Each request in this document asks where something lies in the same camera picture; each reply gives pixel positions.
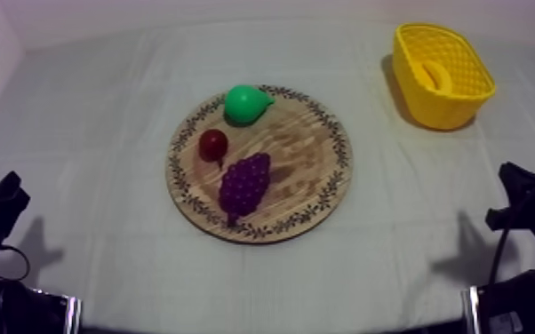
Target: plastic basket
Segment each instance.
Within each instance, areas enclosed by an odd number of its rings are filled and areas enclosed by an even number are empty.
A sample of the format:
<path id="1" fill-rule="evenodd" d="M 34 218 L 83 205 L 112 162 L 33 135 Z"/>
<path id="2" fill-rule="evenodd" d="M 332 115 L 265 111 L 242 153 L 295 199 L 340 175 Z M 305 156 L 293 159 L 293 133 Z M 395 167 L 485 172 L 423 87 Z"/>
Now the plastic basket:
<path id="1" fill-rule="evenodd" d="M 451 82 L 432 87 L 424 79 L 424 62 L 441 68 L 442 73 L 431 76 Z M 409 111 L 429 128 L 452 130 L 465 125 L 496 91 L 493 79 L 465 37 L 437 25 L 408 23 L 398 27 L 392 64 Z"/>

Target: white cloth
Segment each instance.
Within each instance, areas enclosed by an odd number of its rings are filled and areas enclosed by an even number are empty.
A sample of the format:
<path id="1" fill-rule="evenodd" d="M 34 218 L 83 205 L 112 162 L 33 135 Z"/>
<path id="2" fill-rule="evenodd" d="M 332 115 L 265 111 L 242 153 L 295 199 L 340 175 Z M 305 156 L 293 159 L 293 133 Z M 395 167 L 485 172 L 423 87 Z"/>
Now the white cloth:
<path id="1" fill-rule="evenodd" d="M 35 263 L 28 282 L 82 298 L 87 324 L 145 332 L 375 332 L 460 316 L 459 292 L 485 281 L 499 238 L 483 221 L 507 204 L 499 165 L 535 171 L 535 49 L 468 36 L 498 93 L 466 129 L 427 131 L 388 87 L 394 28 L 247 20 L 31 52 L 0 99 L 0 178 L 16 170 L 32 197 L 7 240 Z M 173 205 L 166 149 L 201 101 L 263 83 L 339 117 L 354 175 L 315 230 L 225 243 Z M 535 267 L 534 237 L 509 240 L 502 277 Z"/>

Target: wooden plate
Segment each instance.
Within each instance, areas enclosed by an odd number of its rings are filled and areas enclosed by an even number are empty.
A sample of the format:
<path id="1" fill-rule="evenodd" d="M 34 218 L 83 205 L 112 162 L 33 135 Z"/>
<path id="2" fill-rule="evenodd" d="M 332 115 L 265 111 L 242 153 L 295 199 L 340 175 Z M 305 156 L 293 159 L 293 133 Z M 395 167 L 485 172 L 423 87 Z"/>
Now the wooden plate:
<path id="1" fill-rule="evenodd" d="M 347 191 L 353 157 L 334 115 L 303 93 L 258 86 L 275 99 L 249 127 L 224 121 L 226 94 L 206 100 L 174 133 L 166 158 L 166 183 L 179 210 L 210 235 L 235 243 L 277 243 L 317 226 Z M 199 158 L 197 142 L 208 129 L 228 136 L 224 170 Z M 270 185 L 257 211 L 228 227 L 218 204 L 227 167 L 257 152 L 271 155 Z"/>

